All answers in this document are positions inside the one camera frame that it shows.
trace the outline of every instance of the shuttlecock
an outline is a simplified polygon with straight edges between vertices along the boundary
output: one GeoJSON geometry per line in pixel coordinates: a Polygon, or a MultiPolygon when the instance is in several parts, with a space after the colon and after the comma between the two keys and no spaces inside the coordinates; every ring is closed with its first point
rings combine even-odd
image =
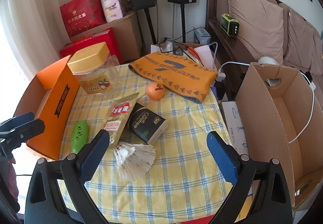
{"type": "Polygon", "coordinates": [[[113,149],[122,180],[134,181],[151,168],[156,152],[152,145],[119,142],[113,149]]]}

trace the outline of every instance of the sofa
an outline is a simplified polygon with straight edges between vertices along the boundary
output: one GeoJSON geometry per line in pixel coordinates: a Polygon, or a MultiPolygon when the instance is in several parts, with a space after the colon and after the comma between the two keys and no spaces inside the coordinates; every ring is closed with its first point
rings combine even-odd
{"type": "MultiPolygon", "coordinates": [[[[291,7],[279,0],[207,0],[206,30],[219,44],[220,64],[251,63],[269,56],[280,65],[309,71],[315,97],[323,107],[322,41],[318,31],[291,7]],[[220,27],[223,13],[239,21],[237,37],[228,36],[220,27]]],[[[227,96],[233,100],[247,67],[226,65],[223,70],[227,96]]]]}

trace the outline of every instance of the gold lid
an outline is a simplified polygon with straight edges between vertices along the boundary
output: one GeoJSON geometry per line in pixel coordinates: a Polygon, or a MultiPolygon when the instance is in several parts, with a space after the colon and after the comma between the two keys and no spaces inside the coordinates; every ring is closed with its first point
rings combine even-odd
{"type": "Polygon", "coordinates": [[[88,73],[104,65],[109,53],[105,42],[94,44],[77,51],[67,65],[73,74],[88,73]]]}

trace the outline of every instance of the yellow plaid tablecloth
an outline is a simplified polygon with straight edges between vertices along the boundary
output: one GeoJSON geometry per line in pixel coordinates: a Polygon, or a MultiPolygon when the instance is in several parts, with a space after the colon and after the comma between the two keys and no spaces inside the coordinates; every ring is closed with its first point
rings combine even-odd
{"type": "MultiPolygon", "coordinates": [[[[145,91],[149,80],[132,73],[128,65],[118,68],[122,97],[145,91]]],[[[230,143],[211,90],[202,104],[186,100],[168,89],[158,101],[144,95],[138,102],[167,119],[169,127],[154,144],[156,158],[152,168],[136,181],[121,181],[113,152],[105,153],[93,179],[85,183],[99,210],[110,222],[140,224],[169,224],[215,214],[232,186],[225,182],[206,146],[206,135],[213,130],[230,143]]],[[[60,159],[71,152],[74,124],[79,120],[87,121],[90,142],[102,129],[111,104],[112,100],[88,95],[80,87],[67,119],[60,159]]],[[[124,130],[121,139],[142,143],[128,130],[124,130]]],[[[67,207],[73,209],[62,182],[60,188],[67,207]]]]}

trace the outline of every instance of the speaker stand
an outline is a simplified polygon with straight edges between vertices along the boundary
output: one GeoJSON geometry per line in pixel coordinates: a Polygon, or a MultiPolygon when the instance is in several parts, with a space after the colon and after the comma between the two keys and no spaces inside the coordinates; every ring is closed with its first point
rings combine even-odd
{"type": "Polygon", "coordinates": [[[184,4],[180,5],[180,13],[181,13],[181,18],[182,18],[182,41],[183,41],[183,43],[186,43],[184,4]]]}
{"type": "Polygon", "coordinates": [[[148,21],[148,26],[149,26],[149,30],[150,30],[152,42],[154,44],[157,44],[156,37],[155,37],[155,33],[154,33],[154,28],[152,26],[152,22],[151,22],[151,18],[150,18],[149,8],[144,8],[144,11],[145,11],[145,14],[146,14],[146,17],[147,17],[147,21],[148,21]]]}

